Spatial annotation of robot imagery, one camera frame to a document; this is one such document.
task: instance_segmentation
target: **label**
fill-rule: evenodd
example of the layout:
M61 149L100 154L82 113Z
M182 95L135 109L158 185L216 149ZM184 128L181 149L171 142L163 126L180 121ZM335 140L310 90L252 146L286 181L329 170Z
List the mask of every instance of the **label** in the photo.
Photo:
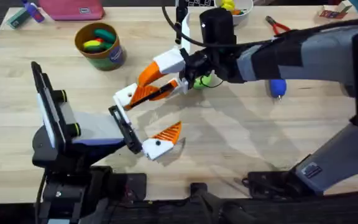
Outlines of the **label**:
M124 54L121 46L113 48L110 52L109 58L112 63L122 65L124 63Z
M319 174L323 170L322 170L322 168L320 168L320 166L317 166L317 164L315 162L311 162L311 163L309 163L309 165L307 165L301 171L302 171L302 174L305 175L305 177L310 179L310 178L314 177L315 175Z
M80 13L81 14L90 14L91 10L89 8L87 8L87 7L80 8Z

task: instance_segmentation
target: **wooden table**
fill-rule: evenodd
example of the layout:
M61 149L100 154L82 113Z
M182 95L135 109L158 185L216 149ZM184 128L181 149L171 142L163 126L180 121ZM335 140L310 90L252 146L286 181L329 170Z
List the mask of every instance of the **wooden table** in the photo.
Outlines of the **wooden table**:
M239 42L269 39L267 15L293 28L328 22L314 16L318 6L255 7L246 26L237 27ZM18 8L7 12L6 19ZM168 9L174 18L174 9ZM201 40L198 14L191 9L191 36ZM30 61L41 64L56 89L65 89L77 111L106 113L112 95L136 81L152 58L174 45L158 7L106 8L103 19L114 26L128 53L123 67L100 72L75 49L74 36L90 22L29 21L21 30L0 28L0 202L33 202L42 170L32 165L32 137L42 124L35 100ZM352 11L348 18L355 18ZM289 169L317 150L354 114L354 100L338 83L288 81L279 103L268 96L265 82L224 83L216 89L146 102L129 112L134 125L148 135L178 120L181 140L158 162L123 148L99 164L117 172L145 172L147 198L183 198L192 182L206 182L220 197L246 197L238 180L252 170ZM358 176L330 192L358 189Z

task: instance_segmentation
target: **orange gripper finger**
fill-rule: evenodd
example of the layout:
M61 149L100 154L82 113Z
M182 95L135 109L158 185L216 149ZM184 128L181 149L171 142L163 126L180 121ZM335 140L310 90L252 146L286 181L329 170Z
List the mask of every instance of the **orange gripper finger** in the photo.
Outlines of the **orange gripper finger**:
M157 63L153 62L139 75L138 85L140 87L146 86L161 77L163 77L163 74L160 73L160 68Z

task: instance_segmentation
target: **green object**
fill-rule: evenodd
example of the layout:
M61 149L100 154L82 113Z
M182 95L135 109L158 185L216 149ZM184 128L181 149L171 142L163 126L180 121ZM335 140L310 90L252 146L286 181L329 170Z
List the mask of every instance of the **green object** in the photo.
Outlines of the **green object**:
M116 41L116 36L104 29L96 29L93 33L96 37L102 38L104 41L113 44Z
M19 12L15 13L11 18L9 18L6 23L12 27L12 29L16 29L21 26L28 18L30 18L30 14L25 8L23 8L19 10Z
M84 50L86 53L89 54L96 54L105 51L105 49L101 45L85 47Z
M108 49L110 49L112 47L112 44L107 43L107 42L103 42L103 43L100 44L100 46L102 46L102 48L104 50L108 50Z
M203 76L202 79L203 79L203 84L209 86L209 84L212 81L212 75L210 74L208 76ZM204 86L203 84L201 84L200 78L196 78L196 81L194 82L193 88L196 89L196 90L200 90L202 88L205 88L206 86Z

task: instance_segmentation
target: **red object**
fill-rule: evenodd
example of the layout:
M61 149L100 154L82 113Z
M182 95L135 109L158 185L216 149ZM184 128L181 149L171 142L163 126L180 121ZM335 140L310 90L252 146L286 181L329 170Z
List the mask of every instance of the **red object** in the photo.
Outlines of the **red object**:
M343 19L343 17L345 17L346 15L347 15L347 12L341 12L335 17L335 19Z
M283 25L283 24L281 24L281 23L276 22L276 21L275 21L273 18L271 18L270 16L266 16L265 19L266 19L266 21L267 21L270 25L272 25L274 34L276 34L276 35L277 35L277 34L280 34L280 32L278 31L278 28L283 29L284 32L291 30L291 29L288 28L287 26L285 26L285 25Z

